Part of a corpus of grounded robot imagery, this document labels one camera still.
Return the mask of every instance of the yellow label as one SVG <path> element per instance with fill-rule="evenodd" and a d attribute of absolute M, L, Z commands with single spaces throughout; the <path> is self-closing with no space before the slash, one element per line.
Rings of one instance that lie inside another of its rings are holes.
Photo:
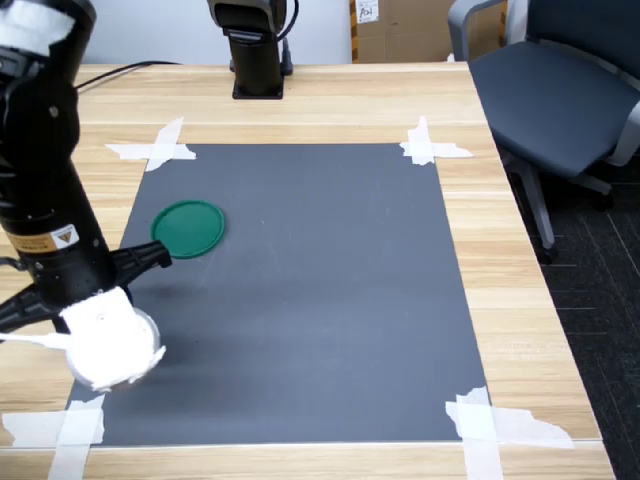
<path fill-rule="evenodd" d="M 56 252 L 56 246 L 50 233 L 43 235 L 14 235 L 7 232 L 7 237 L 13 244 L 14 248 L 24 253 L 50 253 Z"/>
<path fill-rule="evenodd" d="M 57 252 L 75 245 L 80 240 L 73 225 L 39 235 L 14 235 L 7 232 L 7 237 L 16 250 L 24 253 Z"/>

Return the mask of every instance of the green lid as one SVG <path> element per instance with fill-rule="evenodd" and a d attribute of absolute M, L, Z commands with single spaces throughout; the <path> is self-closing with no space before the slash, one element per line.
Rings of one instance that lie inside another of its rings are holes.
<path fill-rule="evenodd" d="M 195 258 L 213 249 L 224 234 L 224 215 L 209 203 L 195 200 L 165 208 L 151 225 L 151 237 L 160 240 L 173 258 Z"/>

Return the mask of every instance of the wooden tabletop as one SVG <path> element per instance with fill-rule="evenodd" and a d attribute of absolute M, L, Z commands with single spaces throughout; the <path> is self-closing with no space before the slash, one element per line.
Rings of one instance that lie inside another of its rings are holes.
<path fill-rule="evenodd" d="M 85 66 L 78 82 L 107 69 Z M 505 478 L 614 478 L 466 65 L 299 67 L 282 101 L 234 101 L 232 84 L 224 68 L 162 66 L 81 94 L 74 161 L 110 246 L 119 245 L 145 162 L 120 160 L 106 143 L 153 143 L 178 117 L 181 143 L 400 143 L 424 115 L 434 142 L 475 155 L 437 167 L 493 405 L 530 410 L 575 442 L 574 450 L 502 445 Z M 0 255 L 14 255 L 4 233 Z M 28 283 L 3 269 L 1 300 Z M 71 384 L 59 352 L 0 345 L 0 412 L 63 410 Z M 54 452 L 11 442 L 0 428 L 0 479 L 47 478 Z M 85 470 L 87 479 L 123 480 L 374 477 L 466 479 L 462 443 L 93 449 Z"/>

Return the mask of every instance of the gray office chair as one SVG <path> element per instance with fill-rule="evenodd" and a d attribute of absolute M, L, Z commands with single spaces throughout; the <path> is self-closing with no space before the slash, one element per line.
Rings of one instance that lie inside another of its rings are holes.
<path fill-rule="evenodd" d="M 469 59 L 471 14 L 501 1 L 456 0 L 449 12 L 456 60 Z M 601 160 L 625 165 L 640 147 L 640 92 L 558 44 L 640 78 L 639 25 L 639 0 L 530 0 L 526 41 L 469 64 L 505 168 L 522 179 L 544 263 L 556 251 L 538 171 L 598 192 L 606 207 L 611 186 L 584 171 Z"/>

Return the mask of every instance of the chair backrest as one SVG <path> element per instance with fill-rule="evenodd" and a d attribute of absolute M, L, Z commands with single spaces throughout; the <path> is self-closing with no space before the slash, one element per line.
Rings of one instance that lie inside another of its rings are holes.
<path fill-rule="evenodd" d="M 527 37 L 570 45 L 640 78 L 640 0 L 529 0 Z"/>

